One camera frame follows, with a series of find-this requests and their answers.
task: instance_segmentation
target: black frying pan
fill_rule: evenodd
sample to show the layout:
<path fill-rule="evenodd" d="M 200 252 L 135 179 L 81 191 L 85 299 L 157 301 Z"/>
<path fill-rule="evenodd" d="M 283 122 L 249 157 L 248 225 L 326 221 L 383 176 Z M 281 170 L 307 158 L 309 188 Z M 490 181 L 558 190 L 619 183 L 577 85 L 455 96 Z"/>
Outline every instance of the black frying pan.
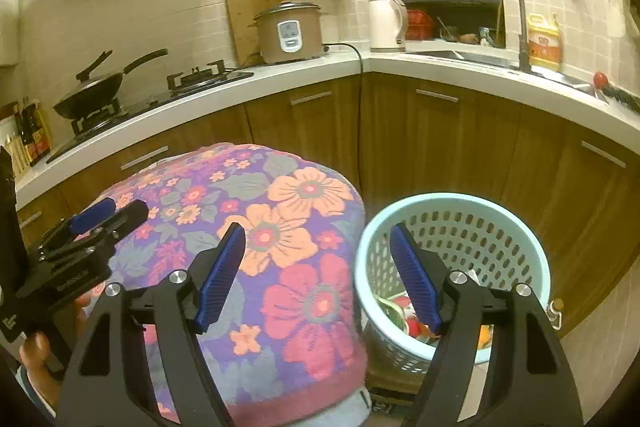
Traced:
<path fill-rule="evenodd" d="M 156 50 L 152 53 L 134 60 L 129 66 L 122 71 L 112 71 L 111 73 L 101 74 L 99 76 L 90 76 L 90 73 L 103 63 L 113 50 L 102 52 L 102 54 L 88 68 L 76 74 L 76 78 L 80 81 L 80 85 L 76 89 L 68 93 L 53 108 L 63 118 L 69 120 L 79 120 L 101 107 L 104 107 L 113 100 L 122 84 L 122 78 L 125 74 L 135 70 L 145 62 L 154 58 L 164 57 L 169 51 L 164 48 Z"/>

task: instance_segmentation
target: gas stove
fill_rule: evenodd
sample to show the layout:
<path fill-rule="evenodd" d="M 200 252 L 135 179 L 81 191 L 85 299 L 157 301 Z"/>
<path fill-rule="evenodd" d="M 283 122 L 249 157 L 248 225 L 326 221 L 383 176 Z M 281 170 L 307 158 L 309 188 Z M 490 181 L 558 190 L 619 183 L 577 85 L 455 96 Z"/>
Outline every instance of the gas stove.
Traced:
<path fill-rule="evenodd" d="M 121 108 L 118 100 L 114 98 L 111 103 L 100 110 L 87 115 L 79 120 L 74 120 L 71 126 L 76 136 L 60 146 L 47 163 L 60 158 L 60 156 L 68 153 L 70 150 L 78 147 L 80 144 L 90 140 L 100 133 L 107 131 L 133 117 L 139 116 L 151 111 L 156 107 L 161 107 L 167 103 L 175 102 L 192 94 L 203 92 L 213 87 L 223 86 L 237 80 L 243 80 L 254 76 L 253 73 L 247 71 L 228 71 L 225 68 L 223 60 L 210 62 L 207 66 L 215 66 L 216 70 L 207 68 L 193 68 L 191 73 L 170 74 L 167 78 L 168 90 L 160 94 L 154 95 L 143 102 L 131 105 L 130 107 Z"/>

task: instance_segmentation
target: faucet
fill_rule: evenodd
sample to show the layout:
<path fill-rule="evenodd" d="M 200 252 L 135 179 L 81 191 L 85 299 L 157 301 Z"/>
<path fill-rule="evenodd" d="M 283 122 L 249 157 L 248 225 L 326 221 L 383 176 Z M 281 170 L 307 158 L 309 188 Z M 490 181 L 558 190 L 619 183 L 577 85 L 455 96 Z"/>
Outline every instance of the faucet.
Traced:
<path fill-rule="evenodd" d="M 520 2 L 520 53 L 518 54 L 519 68 L 525 73 L 531 72 L 529 64 L 529 39 L 527 37 L 527 8 L 524 0 Z"/>

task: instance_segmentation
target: brown rice cooker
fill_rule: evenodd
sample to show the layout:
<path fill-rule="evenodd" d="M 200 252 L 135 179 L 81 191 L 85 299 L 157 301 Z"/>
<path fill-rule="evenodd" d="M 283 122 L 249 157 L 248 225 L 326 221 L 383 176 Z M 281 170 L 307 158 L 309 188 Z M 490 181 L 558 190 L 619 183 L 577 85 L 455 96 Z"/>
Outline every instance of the brown rice cooker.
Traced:
<path fill-rule="evenodd" d="M 320 7 L 284 1 L 255 17 L 260 55 L 267 64 L 319 57 L 324 53 Z"/>

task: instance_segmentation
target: light blue plastic basket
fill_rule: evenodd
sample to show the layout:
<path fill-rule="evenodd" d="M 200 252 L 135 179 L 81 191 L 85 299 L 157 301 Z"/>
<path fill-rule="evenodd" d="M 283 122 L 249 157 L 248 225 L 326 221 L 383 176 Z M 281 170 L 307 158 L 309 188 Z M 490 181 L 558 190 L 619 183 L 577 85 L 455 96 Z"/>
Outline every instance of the light blue plastic basket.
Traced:
<path fill-rule="evenodd" d="M 487 287 L 508 290 L 525 282 L 546 309 L 551 276 L 545 253 L 527 226 L 508 210 L 481 198 L 447 192 L 397 201 L 366 226 L 355 266 L 356 291 L 381 347 L 378 351 L 394 366 L 425 373 L 435 354 L 435 347 L 396 327 L 374 298 L 404 291 L 387 246 L 391 227 L 401 221 L 419 247 L 437 252 L 449 268 L 473 269 Z M 490 347 L 479 349 L 476 363 L 488 362 L 490 355 Z"/>

